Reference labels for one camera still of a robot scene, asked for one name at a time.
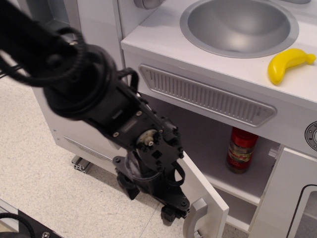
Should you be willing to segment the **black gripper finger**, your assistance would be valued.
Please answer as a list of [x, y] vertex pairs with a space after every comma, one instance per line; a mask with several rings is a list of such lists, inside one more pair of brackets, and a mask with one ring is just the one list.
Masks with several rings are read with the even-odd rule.
[[123, 189], [123, 192], [131, 199], [134, 200], [139, 194], [139, 189], [135, 184], [126, 177], [123, 173], [119, 172], [117, 175], [117, 181], [120, 187]]
[[161, 209], [161, 219], [165, 226], [171, 226], [175, 219], [185, 219], [189, 213], [189, 209], [181, 211], [175, 207], [165, 205]]

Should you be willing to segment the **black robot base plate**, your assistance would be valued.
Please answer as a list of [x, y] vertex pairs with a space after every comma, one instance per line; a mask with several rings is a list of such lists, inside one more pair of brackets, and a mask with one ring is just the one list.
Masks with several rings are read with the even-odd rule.
[[50, 230], [44, 225], [32, 226], [26, 217], [14, 213], [1, 213], [1, 219], [13, 219], [18, 221], [19, 229], [17, 232], [1, 232], [1, 238], [61, 238], [55, 231]]

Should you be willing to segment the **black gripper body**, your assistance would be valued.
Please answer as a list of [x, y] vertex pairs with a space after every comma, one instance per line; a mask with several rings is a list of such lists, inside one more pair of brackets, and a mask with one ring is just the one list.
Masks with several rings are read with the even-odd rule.
[[123, 173], [139, 192], [149, 194], [164, 206], [169, 205], [181, 211], [189, 209], [190, 202], [180, 187], [185, 181], [185, 172], [178, 162], [157, 172], [139, 161], [136, 153], [129, 152], [126, 157], [115, 157], [113, 164], [117, 175]]

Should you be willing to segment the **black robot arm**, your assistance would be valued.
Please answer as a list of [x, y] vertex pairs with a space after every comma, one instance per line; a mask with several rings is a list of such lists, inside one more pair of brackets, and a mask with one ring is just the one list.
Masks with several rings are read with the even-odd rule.
[[185, 218], [190, 203], [181, 190], [185, 172], [178, 128], [159, 118], [138, 95], [139, 76], [131, 68], [117, 70], [102, 48], [89, 45], [71, 27], [53, 31], [33, 21], [10, 2], [0, 3], [0, 48], [26, 72], [20, 74], [1, 60], [3, 72], [14, 80], [43, 88], [51, 110], [81, 120], [126, 149], [115, 157], [117, 180], [134, 199], [140, 192], [163, 204], [161, 218], [171, 225]]

